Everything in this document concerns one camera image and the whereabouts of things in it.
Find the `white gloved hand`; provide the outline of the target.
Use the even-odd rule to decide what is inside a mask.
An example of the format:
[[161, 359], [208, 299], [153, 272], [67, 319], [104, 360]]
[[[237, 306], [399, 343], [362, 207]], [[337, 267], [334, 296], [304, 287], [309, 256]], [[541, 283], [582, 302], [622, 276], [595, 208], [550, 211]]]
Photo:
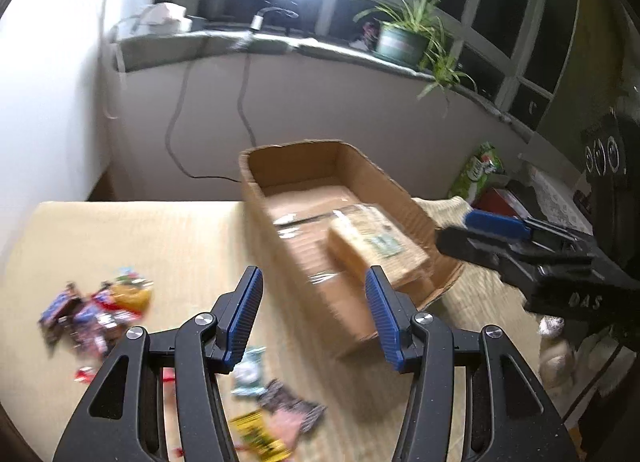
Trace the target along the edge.
[[576, 352], [563, 335], [563, 318], [538, 318], [540, 336], [539, 369], [541, 383], [551, 393], [566, 393], [573, 386]]

